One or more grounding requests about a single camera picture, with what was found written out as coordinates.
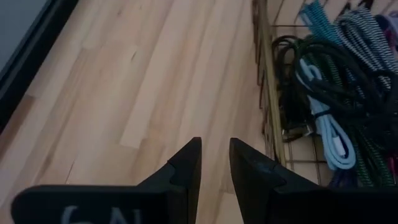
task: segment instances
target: wooden floor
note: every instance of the wooden floor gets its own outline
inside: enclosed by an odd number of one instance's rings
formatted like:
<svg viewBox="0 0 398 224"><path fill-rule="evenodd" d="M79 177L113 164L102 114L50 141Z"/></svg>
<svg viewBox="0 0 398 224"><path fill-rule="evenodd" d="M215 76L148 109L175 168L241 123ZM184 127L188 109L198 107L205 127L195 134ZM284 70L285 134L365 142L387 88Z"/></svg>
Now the wooden floor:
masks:
<svg viewBox="0 0 398 224"><path fill-rule="evenodd" d="M37 184L134 185L203 141L197 223L242 223L230 137L264 152L250 0L80 0L0 137L0 223Z"/></svg>

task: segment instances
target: wire basket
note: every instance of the wire basket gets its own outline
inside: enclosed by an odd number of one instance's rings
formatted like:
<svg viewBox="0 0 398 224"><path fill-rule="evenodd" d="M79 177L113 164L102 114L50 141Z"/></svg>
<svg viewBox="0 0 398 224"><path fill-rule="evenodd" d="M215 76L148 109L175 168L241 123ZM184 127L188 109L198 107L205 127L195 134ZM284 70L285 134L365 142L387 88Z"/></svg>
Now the wire basket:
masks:
<svg viewBox="0 0 398 224"><path fill-rule="evenodd" d="M282 35L304 38L310 34L299 17L304 4L314 0L253 0L252 21L256 63L257 84L261 87L260 108L263 111L263 133L266 152L269 157L278 157L286 168L319 185L327 185L332 177L323 156L322 140L319 136L302 137L295 141L282 141L282 127L278 105L277 83L272 59L272 41ZM360 4L372 2L371 13L387 15L398 11L398 0L319 0L330 22L345 9L355 9Z"/></svg>

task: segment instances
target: wooden plank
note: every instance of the wooden plank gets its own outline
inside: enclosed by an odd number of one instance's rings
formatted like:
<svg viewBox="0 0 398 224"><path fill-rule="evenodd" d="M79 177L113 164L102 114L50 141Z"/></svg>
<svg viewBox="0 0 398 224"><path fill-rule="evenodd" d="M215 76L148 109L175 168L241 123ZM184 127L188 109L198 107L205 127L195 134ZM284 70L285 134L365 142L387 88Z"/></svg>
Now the wooden plank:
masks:
<svg viewBox="0 0 398 224"><path fill-rule="evenodd" d="M71 172L74 179L87 177L86 173L90 172L87 166L102 152L103 145L111 138L120 137L114 137L107 124L109 119L114 119L110 114L119 103L114 99L128 75L135 50L136 46L109 44L89 51L89 58L97 66L87 63L86 68L76 71L83 76L76 102L38 183L64 184Z"/></svg>
<svg viewBox="0 0 398 224"><path fill-rule="evenodd" d="M157 41L157 38L159 37L160 30L164 24L164 19L166 18L166 15L170 9L171 6L171 1L161 1L158 4L154 4L151 8L150 11L147 15L148 19L142 21L142 29L140 30L140 33L137 34L137 39L140 43L140 51L138 51L134 55L134 60L132 61L132 68L131 68L131 74L126 77L125 82L126 85L128 85L128 88L123 88L124 91L124 97L123 99L134 99L135 92L137 92L138 86L141 84L146 66L149 62L150 56L152 54L152 51L154 49L154 45ZM85 12L86 16L91 15L91 13ZM76 31L79 31L79 29L74 30L73 32L69 32L68 35L72 35L74 37L73 41L80 40L80 38L77 35L74 35ZM82 64L85 64L85 60L87 60L87 57L80 57L78 59L78 62L81 62ZM86 69L89 69L91 67L101 65L101 63L95 63L95 61L92 60L92 57L90 61L88 62L89 66L85 66ZM75 70L82 71L82 68L76 68ZM73 86L77 86L76 83L73 84L71 83L70 87L67 87L67 91L65 93L62 93L62 96L68 97L69 99L72 99L73 97L69 96L71 93L74 93L74 91L71 91L70 88ZM24 171L22 172L24 175L20 176L18 178L18 183L14 186L15 192L18 192L19 190L23 189L24 187L27 187L31 184L36 183L36 177L41 177L44 171L46 171L46 168L44 165L43 166L43 159L46 158L48 154L51 155L50 149L54 151L54 147L57 145L57 139L60 138L62 135L62 130L65 128L65 123L64 119L60 119L60 114L62 111L70 111L70 108L73 107L73 104L65 104L62 103L63 99L58 99L59 104L54 106L56 110L52 112L52 114L49 116L49 120L47 122L46 127L44 127L42 133L40 134L40 139L38 142L41 142L40 144L37 144L35 147L35 152L32 155L35 155L33 157L29 157L28 163L26 164ZM128 103L125 104L125 108L121 108L121 112L118 114L118 118L122 118L122 112L124 111L130 111L131 104L133 103L132 100L128 100ZM112 125L119 125L120 121L116 122L116 124L113 123L108 123L109 128L111 130L113 129L111 126ZM115 134L118 134L121 136L122 131L119 131L118 133L115 132Z"/></svg>
<svg viewBox="0 0 398 224"><path fill-rule="evenodd" d="M181 126L178 132L177 147L183 146L190 140L190 138L192 138L192 135L189 133L191 122L192 119L194 119L195 108L197 106L202 84L206 75L206 67L210 61L210 55L213 51L218 29L221 25L224 7L227 2L227 0L217 0L208 20L208 25L201 42L199 55L192 71L192 81L187 93L187 102L185 104Z"/></svg>
<svg viewBox="0 0 398 224"><path fill-rule="evenodd" d="M372 15L377 15L382 13L383 11L388 10L388 5L392 2L392 0L377 0L373 2L373 6L371 9Z"/></svg>
<svg viewBox="0 0 398 224"><path fill-rule="evenodd" d="M50 55L57 54L59 56L56 57L58 60L51 66L52 69L48 70L50 74L48 84L43 86L40 91L33 90L34 93L31 95L38 97L0 162L0 181L2 183L0 205L4 204L17 176L31 154L62 86L69 76L80 52L81 40L93 19L96 6L96 1L83 0L79 2L71 15L71 19L66 24L65 31L60 34L60 38L63 40L55 43L56 46L62 45L61 50L55 47L54 49L58 50L50 53Z"/></svg>
<svg viewBox="0 0 398 224"><path fill-rule="evenodd" d="M294 25L302 6L303 0L285 0L276 19L276 25Z"/></svg>
<svg viewBox="0 0 398 224"><path fill-rule="evenodd" d="M392 11L397 11L398 10L398 1L391 1L381 13L384 15L390 14Z"/></svg>
<svg viewBox="0 0 398 224"><path fill-rule="evenodd" d="M231 55L231 48L233 47L234 34L237 28L236 24L238 23L240 17L239 11L241 10L239 4L240 2L234 2L230 6L231 8L226 8L224 13L215 46L206 67L200 97L196 101L197 106L193 114L194 119L192 119L188 132L191 137L205 137L208 134L208 128L212 122L210 118L216 108L216 101L224 79L228 57Z"/></svg>
<svg viewBox="0 0 398 224"><path fill-rule="evenodd" d="M169 13L170 7L172 5L171 0L161 1L157 4L152 4L149 9L149 14L146 15L147 19L142 20L142 24L140 25L142 29L139 30L138 34L132 34L137 37L137 39L131 39L130 44L133 42L140 43L139 48L136 53L132 57L132 62L129 67L129 71L123 81L123 85L119 87L119 91L117 91L118 97L115 97L113 101L118 101L116 103L115 110L109 115L112 115L111 119L108 119L106 123L106 130L103 132L103 136L105 139L104 145L99 144L99 150L95 152L96 157L90 158L90 153L85 151L82 155L79 155L78 161L73 164L70 176L68 178L69 183L91 183L91 182L101 182L101 183L111 183L113 180L113 184L137 184L147 177L150 172L154 171L152 169L148 169L150 166L138 167L141 164L135 163L135 161L141 161L143 164L153 164L151 157L151 149L159 150L159 148L153 145L156 142L150 141L152 145L148 146L148 144L143 143L140 147L140 151L146 152L149 157L145 155L141 155L138 152L137 148L124 147L119 145L119 141L124 132L124 127L127 123L127 120L130 115L131 108L135 102L135 97L138 93L139 87L142 83L142 80L145 75L145 70L149 64L151 55L154 51L155 44L157 39L159 38L159 34L162 30L164 20ZM129 24L124 24L124 28L128 29ZM125 44L127 41L119 41L116 39L114 43ZM123 166L119 166L117 170L120 171L121 175L128 175L125 178L115 178L107 175L101 175L97 173L97 169L101 169L100 167L103 164L108 163L108 157L110 160L117 160L120 157L129 156L129 163L123 164Z"/></svg>
<svg viewBox="0 0 398 224"><path fill-rule="evenodd" d="M149 18L154 4L152 0L127 0L107 34L108 40L139 45L139 35L145 29L144 22Z"/></svg>
<svg viewBox="0 0 398 224"><path fill-rule="evenodd" d="M85 179L70 178L68 184L90 184L90 185L127 185L137 184L134 180L134 162L137 158L137 150L121 145L107 144L101 154L95 156L95 163L86 164ZM80 172L81 169L73 166L72 172Z"/></svg>
<svg viewBox="0 0 398 224"><path fill-rule="evenodd" d="M244 79L241 81L242 90L238 94L236 116L233 119L231 137L239 138L253 148L265 153L264 138L261 134L262 111L259 109L260 88L256 85L257 65L254 61L254 46L247 57L245 67L241 70ZM222 191L234 194L234 186L229 168L229 160L224 168Z"/></svg>
<svg viewBox="0 0 398 224"><path fill-rule="evenodd" d="M347 0L332 0L325 4L325 13L329 19L329 22L334 22L338 14L343 10L347 4Z"/></svg>
<svg viewBox="0 0 398 224"><path fill-rule="evenodd" d="M80 69L85 62L86 54L82 52L78 60L76 60L72 71ZM70 107L76 100L76 90L80 86L81 77L74 74L72 73L72 75L68 76L61 89L60 96L46 117L43 128L37 133L39 136L32 146L32 152L28 155L25 163L21 164L21 171L15 177L16 180L12 183L12 188L5 195L5 202L1 205L0 214L5 213L6 215L0 217L8 216L12 198L24 188L34 185L37 177L46 169L48 164L47 157L53 153L54 145L56 145L65 123L69 119Z"/></svg>
<svg viewBox="0 0 398 224"><path fill-rule="evenodd" d="M108 34L112 31L117 18L120 16L124 6L128 1L136 0L112 0L104 1L101 9L96 15L96 19L91 26L88 35L83 41L83 47L91 49L100 47L104 44Z"/></svg>
<svg viewBox="0 0 398 224"><path fill-rule="evenodd" d="M238 199L234 194L223 193L217 216L219 224L243 224Z"/></svg>
<svg viewBox="0 0 398 224"><path fill-rule="evenodd" d="M227 7L227 12L231 14L225 15L223 21L235 21L231 24L238 24L233 30L235 33L233 40L228 46L231 50L228 52L228 61L224 66L225 71L220 71L224 73L224 80L221 83L220 93L214 102L214 109L212 115L208 115L212 119L209 119L209 124L206 127L206 133L201 133L203 138L203 148L202 153L202 184L201 194L199 196L198 205L198 222L199 223L213 223L216 218L216 211L219 202L219 193L222 188L222 180L224 176L224 168L228 162L228 149L229 149L229 139L234 126L234 119L236 117L237 111L237 98L241 93L241 83L246 78L246 74L243 70L246 69L245 58L248 57L251 50L251 40L252 32L250 26L251 10L250 2L241 1L239 5L238 2L232 3L231 9ZM228 34L229 29L220 29L220 32ZM211 92L209 85L206 86L206 90ZM206 100L201 105L210 105L213 102ZM208 113L207 111L199 110L197 121L206 123L206 118L203 114Z"/></svg>
<svg viewBox="0 0 398 224"><path fill-rule="evenodd" d="M188 30L192 2L173 2L121 138L123 146L138 148L145 137L161 84L168 77L170 68L178 63L176 59L182 49L180 43Z"/></svg>
<svg viewBox="0 0 398 224"><path fill-rule="evenodd" d="M159 162L162 154L166 151L167 143L174 135L171 128L175 124L173 124L174 121L171 117L175 112L178 113L178 110L182 110L182 108L175 106L175 91L179 84L183 84L180 83L177 70L177 65L170 67L170 73L160 87L146 136L140 143L137 159L131 169L134 184L142 182L157 170L158 165L162 167L169 159L167 158L162 163Z"/></svg>
<svg viewBox="0 0 398 224"><path fill-rule="evenodd" d="M26 94L39 98L45 90L48 90L48 86L52 86L52 83L55 82L58 83L57 88L61 89L101 3L102 0L80 0L78 2Z"/></svg>
<svg viewBox="0 0 398 224"><path fill-rule="evenodd" d="M20 126L26 119L26 116L29 113L33 103L33 97L24 95L16 110L12 114L10 120L8 121L7 126L2 131L0 135L0 161L4 153L6 153L7 148L14 140Z"/></svg>
<svg viewBox="0 0 398 224"><path fill-rule="evenodd" d="M351 3L351 8L352 9L357 9L358 8L358 4L361 2L362 0L349 0L349 3Z"/></svg>
<svg viewBox="0 0 398 224"><path fill-rule="evenodd" d="M164 110L165 114L167 114L164 117L167 116L169 122L167 123L167 129L164 130L167 132L164 137L165 149L159 159L158 169L189 141L187 139L186 142L178 145L178 134L175 133L178 133L180 129L184 107L188 103L188 92L193 78L192 73L195 68L195 62L199 57L200 46L212 7L212 0L198 1L195 6L196 11L185 39L183 52L180 56L180 64L176 69L176 76L172 80L175 85L173 85L171 93L168 95L168 107Z"/></svg>
<svg viewBox="0 0 398 224"><path fill-rule="evenodd" d="M275 27L275 38L283 35L296 35L296 27Z"/></svg>
<svg viewBox="0 0 398 224"><path fill-rule="evenodd" d="M268 0L267 1L267 12L268 21L270 25L275 25L275 21L278 18L282 4L284 0Z"/></svg>

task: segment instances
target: light blue cable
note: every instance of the light blue cable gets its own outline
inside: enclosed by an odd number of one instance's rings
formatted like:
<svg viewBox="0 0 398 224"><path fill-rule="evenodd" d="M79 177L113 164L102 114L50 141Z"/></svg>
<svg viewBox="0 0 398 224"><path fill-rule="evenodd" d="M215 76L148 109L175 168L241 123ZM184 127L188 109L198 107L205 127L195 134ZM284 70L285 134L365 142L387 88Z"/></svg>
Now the light blue cable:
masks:
<svg viewBox="0 0 398 224"><path fill-rule="evenodd" d="M321 73L316 66L307 65L304 59L300 59L300 64L304 74L309 80L314 78L322 79ZM305 85L297 72L296 76L303 85ZM329 110L329 106L319 102L311 96L308 96L308 99L310 100L310 107L313 114L319 114ZM316 119L315 124L317 126L317 130L319 130L322 136L323 150L329 168L331 170L336 170L336 168L352 168L356 162L353 144L334 117L331 114L319 116ZM347 149L348 155L345 157L341 156L341 152L344 151L344 147L341 142L344 143Z"/></svg>

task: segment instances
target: coiled cable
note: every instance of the coiled cable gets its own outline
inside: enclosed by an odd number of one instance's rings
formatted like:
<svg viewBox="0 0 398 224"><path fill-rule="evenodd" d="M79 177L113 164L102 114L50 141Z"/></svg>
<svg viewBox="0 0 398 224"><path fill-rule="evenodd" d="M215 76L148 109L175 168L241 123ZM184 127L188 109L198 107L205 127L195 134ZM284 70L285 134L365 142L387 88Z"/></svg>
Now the coiled cable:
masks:
<svg viewBox="0 0 398 224"><path fill-rule="evenodd" d="M343 46L362 62L365 70L398 72L397 60L368 9L359 8L339 16L335 27ZM378 76L378 85L381 91L389 91L390 78Z"/></svg>
<svg viewBox="0 0 398 224"><path fill-rule="evenodd" d="M327 55L333 59L338 67L349 69L357 81L339 85L319 79L310 80L300 63L302 58L309 55L313 58L325 58ZM394 179L381 156L380 150L372 139L377 135L386 138L385 135L379 133L381 128L389 128L393 133L392 130L396 123L393 119L386 118L391 118L395 109L397 109L395 98L398 95L390 95L388 102L394 103L388 106L384 98L381 98L377 92L373 80L369 79L369 77L377 78L380 75L391 77L392 74L377 72L368 77L350 53L341 46L326 40L308 40L300 44L295 52L294 64L297 75L300 77L299 82L309 87L304 88L304 91L312 98L328 105L330 112L338 118L340 124L344 124L344 129L348 130L349 138L355 142L353 147L356 158L358 158L356 163L357 175L363 185L393 186ZM355 89L358 88L362 90L364 97L355 92ZM373 129L378 131L372 133L371 138L367 138L364 133L368 132L370 127L374 127Z"/></svg>
<svg viewBox="0 0 398 224"><path fill-rule="evenodd" d="M303 136L303 132L291 130L302 128L313 120L307 97L299 92L299 83L295 81L292 62L287 60L288 51L297 48L295 36L285 35L272 42L274 68L277 78L281 125L285 131L284 142L290 142Z"/></svg>
<svg viewBox="0 0 398 224"><path fill-rule="evenodd" d="M307 65L304 59L300 59L300 64L301 69L310 81L322 79L320 71L316 66ZM311 96L308 96L308 99L310 100L313 114L322 114L329 110L329 106ZM331 170L336 170L336 168L352 168L356 161L353 144L334 117L331 114L323 114L316 118L316 125L319 132L321 132L323 151L329 168Z"/></svg>

